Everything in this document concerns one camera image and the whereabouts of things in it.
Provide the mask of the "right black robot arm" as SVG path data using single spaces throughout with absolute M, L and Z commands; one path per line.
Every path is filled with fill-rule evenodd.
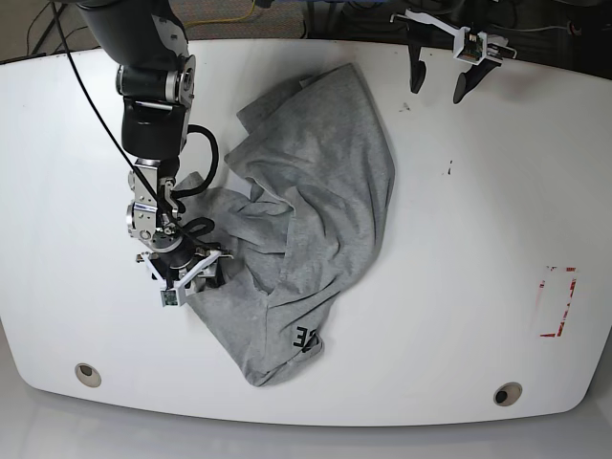
M 127 213 L 128 231 L 149 249 L 145 260 L 162 282 L 164 300 L 177 302 L 174 288 L 184 275 L 201 277 L 212 287 L 222 285 L 214 262 L 195 269 L 221 250 L 200 240 L 212 232 L 213 221 L 182 220 L 184 200 L 207 190 L 220 159 L 213 134 L 189 121 L 196 58 L 188 51 L 183 23 L 166 1 L 79 1 L 76 6 L 100 47 L 119 65 L 121 147 L 136 159 L 129 174 L 134 200 Z M 180 154 L 192 133 L 208 139 L 210 169 L 197 186 L 179 189 Z

